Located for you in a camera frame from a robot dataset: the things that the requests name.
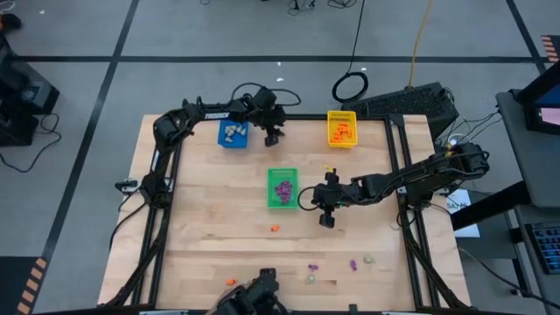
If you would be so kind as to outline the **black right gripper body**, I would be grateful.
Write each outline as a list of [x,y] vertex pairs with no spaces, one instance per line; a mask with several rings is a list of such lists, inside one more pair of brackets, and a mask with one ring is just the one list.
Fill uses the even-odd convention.
[[319,224],[325,228],[334,228],[333,212],[336,208],[348,207],[353,202],[353,187],[340,183],[336,169],[325,174],[325,181],[325,184],[313,187],[312,204],[323,211],[319,216]]

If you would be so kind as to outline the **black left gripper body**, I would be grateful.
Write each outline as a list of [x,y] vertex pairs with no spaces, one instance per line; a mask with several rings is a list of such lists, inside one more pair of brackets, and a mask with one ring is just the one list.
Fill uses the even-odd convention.
[[282,106],[275,106],[260,114],[260,117],[257,119],[257,126],[267,133],[267,136],[264,138],[266,147],[279,143],[279,137],[284,136],[281,127],[284,126],[285,121],[286,114]]

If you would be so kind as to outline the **blue plastic basket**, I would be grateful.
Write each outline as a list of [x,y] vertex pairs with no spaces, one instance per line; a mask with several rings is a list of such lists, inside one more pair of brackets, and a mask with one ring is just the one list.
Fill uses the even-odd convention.
[[[230,126],[242,126],[243,129],[246,129],[246,135],[241,137],[236,137],[235,134],[233,136],[228,136],[228,133],[225,133],[225,128]],[[226,137],[230,137],[233,142],[226,143],[224,140]],[[246,148],[249,141],[249,124],[247,122],[233,122],[230,120],[221,120],[220,127],[218,131],[218,144],[224,148],[234,148],[234,149],[242,149]]]

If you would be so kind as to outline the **green plastic basket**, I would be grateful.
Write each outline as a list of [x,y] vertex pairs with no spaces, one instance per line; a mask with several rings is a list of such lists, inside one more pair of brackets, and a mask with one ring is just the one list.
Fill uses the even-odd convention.
[[[290,181],[293,186],[291,197],[287,205],[281,204],[280,196],[277,196],[276,187],[283,181]],[[298,169],[297,168],[269,168],[267,174],[267,206],[272,209],[292,209],[298,207]]]

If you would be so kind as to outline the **yellow plastic basket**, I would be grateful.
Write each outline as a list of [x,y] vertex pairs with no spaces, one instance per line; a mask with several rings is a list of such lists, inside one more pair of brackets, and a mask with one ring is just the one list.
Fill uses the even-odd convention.
[[[345,143],[331,143],[330,139],[333,138],[333,134],[336,133],[340,123],[347,123],[348,129],[352,131],[353,138],[344,137],[346,139]],[[327,140],[329,146],[333,148],[350,149],[356,146],[358,143],[356,114],[353,111],[329,110],[327,113]]]

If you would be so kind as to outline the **black computer case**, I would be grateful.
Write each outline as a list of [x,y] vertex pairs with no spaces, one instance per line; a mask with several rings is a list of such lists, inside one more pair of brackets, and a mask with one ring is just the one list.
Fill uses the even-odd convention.
[[433,140],[459,117],[452,91],[439,82],[349,102],[341,109],[354,111],[360,117],[425,116]]

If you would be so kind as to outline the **white paper sheet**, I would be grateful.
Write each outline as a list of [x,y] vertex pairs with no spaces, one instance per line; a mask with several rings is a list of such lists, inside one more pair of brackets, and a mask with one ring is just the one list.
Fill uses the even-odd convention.
[[[465,189],[458,189],[446,198],[447,209],[451,214],[472,204],[469,193]],[[476,224],[463,227],[454,232],[457,238],[480,238],[480,231]]]

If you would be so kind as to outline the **black desk beam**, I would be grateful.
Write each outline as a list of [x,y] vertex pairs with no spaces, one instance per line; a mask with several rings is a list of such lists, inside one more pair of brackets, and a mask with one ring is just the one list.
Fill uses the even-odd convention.
[[520,181],[453,213],[451,224],[453,230],[457,231],[502,214],[518,205],[530,203],[528,188],[524,181]]

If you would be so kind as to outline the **grey side desk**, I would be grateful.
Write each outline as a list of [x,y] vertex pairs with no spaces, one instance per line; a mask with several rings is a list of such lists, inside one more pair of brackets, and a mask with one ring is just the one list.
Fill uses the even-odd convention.
[[560,207],[560,135],[527,129],[522,105],[511,93],[495,98],[532,203]]

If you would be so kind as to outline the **backlit black keyboard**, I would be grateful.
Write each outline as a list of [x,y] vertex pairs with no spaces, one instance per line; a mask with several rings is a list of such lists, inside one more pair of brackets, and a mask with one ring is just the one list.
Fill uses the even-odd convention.
[[560,222],[526,224],[525,228],[542,271],[560,274]]

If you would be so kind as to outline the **black monitor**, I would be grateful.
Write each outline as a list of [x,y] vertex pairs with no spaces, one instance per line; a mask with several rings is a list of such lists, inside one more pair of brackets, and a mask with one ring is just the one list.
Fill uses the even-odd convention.
[[529,83],[516,100],[528,130],[560,135],[560,62]]

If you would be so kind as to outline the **dark keyboard desk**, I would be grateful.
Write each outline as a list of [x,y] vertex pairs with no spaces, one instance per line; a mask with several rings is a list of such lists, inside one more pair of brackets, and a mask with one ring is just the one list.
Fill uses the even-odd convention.
[[560,305],[560,271],[556,274],[545,272],[540,249],[537,248],[537,242],[532,240],[530,228],[531,225],[542,224],[560,227],[560,209],[519,205],[514,208],[514,212],[533,269],[536,288],[542,298]]

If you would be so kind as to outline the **black equipment cart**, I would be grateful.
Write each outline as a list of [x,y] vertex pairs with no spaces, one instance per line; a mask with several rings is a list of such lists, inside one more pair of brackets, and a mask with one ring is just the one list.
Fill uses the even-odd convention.
[[51,114],[59,95],[0,34],[0,147],[31,145],[39,124],[36,116]]

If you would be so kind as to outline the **black mat orange stripes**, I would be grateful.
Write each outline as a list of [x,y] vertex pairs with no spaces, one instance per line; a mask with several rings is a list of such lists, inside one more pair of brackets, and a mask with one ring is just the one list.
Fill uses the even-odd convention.
[[0,256],[0,315],[32,315],[47,266],[44,257]]
[[551,63],[560,61],[560,35],[542,35],[541,41],[548,61]]

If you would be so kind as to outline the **small black object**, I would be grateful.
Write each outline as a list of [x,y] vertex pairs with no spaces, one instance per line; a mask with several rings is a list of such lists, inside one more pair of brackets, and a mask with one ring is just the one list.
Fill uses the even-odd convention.
[[11,32],[22,27],[21,19],[15,14],[0,13],[0,32]]

